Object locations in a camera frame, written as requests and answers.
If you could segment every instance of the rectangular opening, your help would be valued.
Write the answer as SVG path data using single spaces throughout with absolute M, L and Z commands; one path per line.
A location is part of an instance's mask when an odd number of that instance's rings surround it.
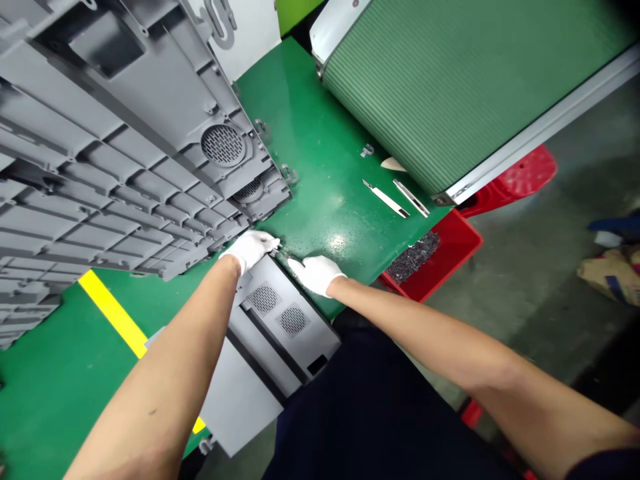
M 307 370 L 309 370 L 310 374 L 315 376 L 315 374 L 318 373 L 320 369 L 327 364 L 327 362 L 327 358 L 324 355 L 320 355 L 316 360 L 311 362 L 310 366 L 307 367 Z

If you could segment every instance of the conveyor belt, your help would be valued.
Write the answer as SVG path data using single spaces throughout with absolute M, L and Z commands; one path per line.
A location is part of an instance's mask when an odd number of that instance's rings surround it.
M 372 0 L 323 81 L 434 195 L 635 40 L 602 0 Z

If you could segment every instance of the white glove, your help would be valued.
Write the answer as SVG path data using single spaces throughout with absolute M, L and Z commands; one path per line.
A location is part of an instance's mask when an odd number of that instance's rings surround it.
M 264 256 L 280 245 L 280 239 L 273 238 L 267 232 L 248 230 L 238 237 L 232 246 L 219 258 L 233 255 L 240 263 L 240 275 L 249 270 Z
M 306 288 L 326 298 L 331 298 L 327 295 L 331 281 L 336 277 L 346 277 L 340 267 L 326 257 L 307 257 L 302 263 L 294 259 L 287 262 Z

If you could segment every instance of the plastic part stack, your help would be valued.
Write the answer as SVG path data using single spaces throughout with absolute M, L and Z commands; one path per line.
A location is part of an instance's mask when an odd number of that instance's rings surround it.
M 186 2 L 0 5 L 0 348 L 92 267 L 170 280 L 290 190 Z

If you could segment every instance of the forearm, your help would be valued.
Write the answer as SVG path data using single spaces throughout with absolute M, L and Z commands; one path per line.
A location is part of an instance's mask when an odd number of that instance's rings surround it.
M 340 277 L 327 293 L 368 318 L 432 372 L 472 391 L 517 374 L 520 356 L 480 330 L 399 295 Z
M 175 478 L 209 388 L 239 278 L 228 255 L 134 366 L 66 478 Z
M 563 478 L 596 452 L 640 446 L 634 426 L 470 325 L 344 277 L 327 293 L 478 400 L 544 478 Z

